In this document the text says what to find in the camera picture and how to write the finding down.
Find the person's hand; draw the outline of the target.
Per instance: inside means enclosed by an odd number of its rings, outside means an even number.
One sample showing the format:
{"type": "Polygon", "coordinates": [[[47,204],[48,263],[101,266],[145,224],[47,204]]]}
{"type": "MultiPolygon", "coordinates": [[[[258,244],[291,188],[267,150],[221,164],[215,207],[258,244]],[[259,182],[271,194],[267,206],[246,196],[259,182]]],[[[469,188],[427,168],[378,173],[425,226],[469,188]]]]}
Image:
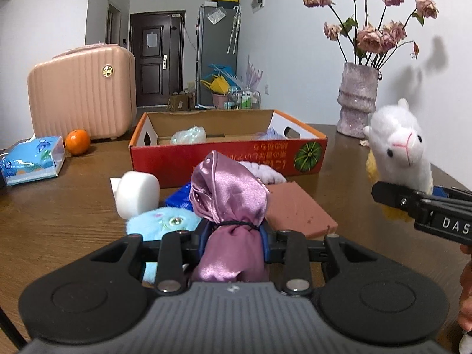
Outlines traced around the person's hand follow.
{"type": "Polygon", "coordinates": [[[459,314],[458,323],[461,328],[470,332],[472,329],[472,301],[471,301],[471,289],[472,289],[472,260],[470,260],[460,276],[460,285],[462,286],[462,293],[459,300],[459,314]]]}

